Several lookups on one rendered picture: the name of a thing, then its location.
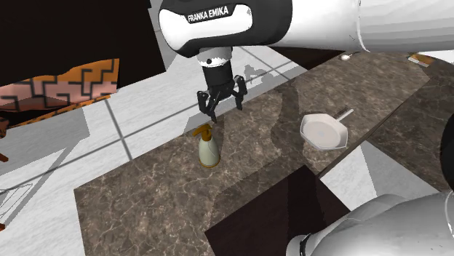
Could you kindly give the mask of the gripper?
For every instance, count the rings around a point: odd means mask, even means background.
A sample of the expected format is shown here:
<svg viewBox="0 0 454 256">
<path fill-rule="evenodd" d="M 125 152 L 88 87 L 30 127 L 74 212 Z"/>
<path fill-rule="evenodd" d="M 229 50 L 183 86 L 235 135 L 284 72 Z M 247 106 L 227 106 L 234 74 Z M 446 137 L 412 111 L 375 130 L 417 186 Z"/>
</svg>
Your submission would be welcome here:
<svg viewBox="0 0 454 256">
<path fill-rule="evenodd" d="M 203 91 L 196 93 L 199 110 L 208 115 L 216 123 L 215 108 L 219 103 L 220 96 L 230 97 L 231 94 L 235 97 L 236 108 L 242 110 L 242 101 L 247 94 L 246 82 L 239 75 L 236 75 L 233 80 L 231 61 L 228 60 L 223 65 L 217 67 L 203 67 L 202 70 L 210 95 Z M 233 89 L 234 82 L 238 86 L 238 91 Z"/>
</svg>

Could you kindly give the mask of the pale soap dispenser amber pump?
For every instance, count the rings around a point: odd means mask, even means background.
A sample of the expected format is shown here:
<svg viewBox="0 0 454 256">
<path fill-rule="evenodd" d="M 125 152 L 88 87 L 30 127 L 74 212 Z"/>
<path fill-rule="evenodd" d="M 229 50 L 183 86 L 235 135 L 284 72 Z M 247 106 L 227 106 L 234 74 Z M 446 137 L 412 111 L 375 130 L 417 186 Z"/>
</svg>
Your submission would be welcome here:
<svg viewBox="0 0 454 256">
<path fill-rule="evenodd" d="M 212 136 L 212 127 L 209 124 L 203 124 L 197 127 L 192 135 L 199 139 L 199 162 L 203 167 L 213 168 L 220 162 L 220 153 L 218 145 Z"/>
</svg>

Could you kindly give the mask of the white octagonal plate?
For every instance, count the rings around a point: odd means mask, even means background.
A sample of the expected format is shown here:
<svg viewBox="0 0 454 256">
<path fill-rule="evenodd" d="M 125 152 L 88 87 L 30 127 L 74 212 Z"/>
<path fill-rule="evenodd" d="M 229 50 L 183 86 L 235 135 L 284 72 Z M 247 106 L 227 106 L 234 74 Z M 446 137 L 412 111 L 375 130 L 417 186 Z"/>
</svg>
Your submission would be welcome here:
<svg viewBox="0 0 454 256">
<path fill-rule="evenodd" d="M 318 151 L 345 148 L 349 131 L 341 121 L 326 113 L 305 115 L 300 124 L 300 135 Z"/>
</svg>

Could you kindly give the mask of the orange book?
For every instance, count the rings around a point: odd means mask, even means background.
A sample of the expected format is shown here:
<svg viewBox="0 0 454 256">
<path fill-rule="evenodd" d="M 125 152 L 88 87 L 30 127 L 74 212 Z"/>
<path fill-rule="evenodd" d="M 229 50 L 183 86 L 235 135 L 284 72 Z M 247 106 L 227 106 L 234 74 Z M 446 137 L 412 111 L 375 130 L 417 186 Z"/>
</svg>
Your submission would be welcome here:
<svg viewBox="0 0 454 256">
<path fill-rule="evenodd" d="M 421 65 L 423 67 L 429 67 L 435 59 L 426 55 L 421 55 L 418 53 L 413 53 L 408 57 L 408 60 L 416 63 L 418 65 Z"/>
</svg>

